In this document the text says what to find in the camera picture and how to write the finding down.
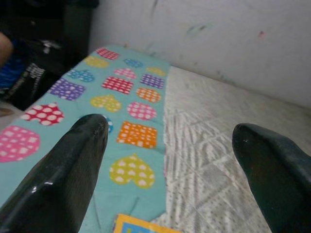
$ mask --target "mattress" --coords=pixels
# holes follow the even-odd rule
[[[238,123],[292,139],[311,154],[311,111],[171,67],[165,103],[167,211],[186,233],[271,232],[231,146]]]

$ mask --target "book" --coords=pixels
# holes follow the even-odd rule
[[[181,231],[161,227],[128,215],[118,214],[113,233],[181,233]]]

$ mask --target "colorful heart print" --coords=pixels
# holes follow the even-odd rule
[[[135,79],[136,78],[136,74],[130,68],[116,69],[115,74],[120,75],[120,76],[125,76],[129,79]]]
[[[106,68],[109,66],[109,62],[93,56],[88,56],[86,59],[84,59],[84,62],[91,67],[97,68]]]
[[[59,110],[56,103],[36,105],[20,118],[24,120],[38,120],[42,125],[54,125],[63,121],[64,113]]]
[[[94,81],[95,77],[92,75],[91,71],[85,69],[85,70],[76,70],[72,69],[67,73],[67,75],[73,79],[79,79],[80,81],[83,81],[85,83],[90,83]]]
[[[143,63],[131,58],[126,58],[124,59],[124,62],[129,66],[129,67],[134,67],[134,68],[140,68],[143,67]]]
[[[107,120],[107,122],[108,122],[108,126],[109,126],[109,129],[108,129],[108,133],[111,133],[112,132],[112,130],[113,130],[113,124],[112,124],[112,121],[108,118],[108,117],[106,117],[105,115],[102,115],[103,117],[105,117],[105,119]]]
[[[161,99],[161,95],[158,92],[148,88],[138,88],[136,94],[142,99],[152,103],[156,103]]]
[[[102,87],[128,95],[130,94],[133,85],[134,84],[130,81],[109,76],[102,84]]]
[[[156,117],[156,111],[149,105],[133,102],[127,106],[127,112],[139,120],[150,120]]]
[[[153,149],[156,147],[156,137],[155,128],[125,121],[120,129],[117,142]]]
[[[48,93],[64,100],[75,101],[85,90],[86,88],[84,86],[68,82],[61,78],[48,90]]]
[[[109,60],[116,60],[118,59],[118,57],[120,56],[120,54],[110,51],[106,48],[100,48],[96,50],[97,54],[99,54],[100,56],[107,58]]]
[[[0,163],[22,160],[35,153],[39,146],[37,133],[10,125],[0,133]]]
[[[166,73],[163,70],[161,70],[160,68],[157,68],[157,67],[148,67],[147,71],[150,73],[154,73],[158,76],[162,76],[162,77],[164,77],[166,75]]]
[[[91,99],[91,105],[95,108],[105,108],[112,113],[119,111],[122,107],[113,95],[95,96]]]
[[[140,79],[140,82],[158,89],[163,89],[164,87],[164,80],[151,74],[144,74]]]
[[[133,181],[139,188],[150,188],[155,183],[155,174],[151,167],[136,153],[117,160],[109,171],[110,179],[120,185]]]

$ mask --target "white wall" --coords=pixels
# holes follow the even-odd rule
[[[311,108],[310,9],[311,0],[101,0],[90,50],[127,44]]]

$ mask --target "bed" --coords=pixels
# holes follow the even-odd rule
[[[311,154],[311,111],[171,67],[165,100],[166,213],[154,220],[186,233],[270,232],[231,147],[250,122]]]

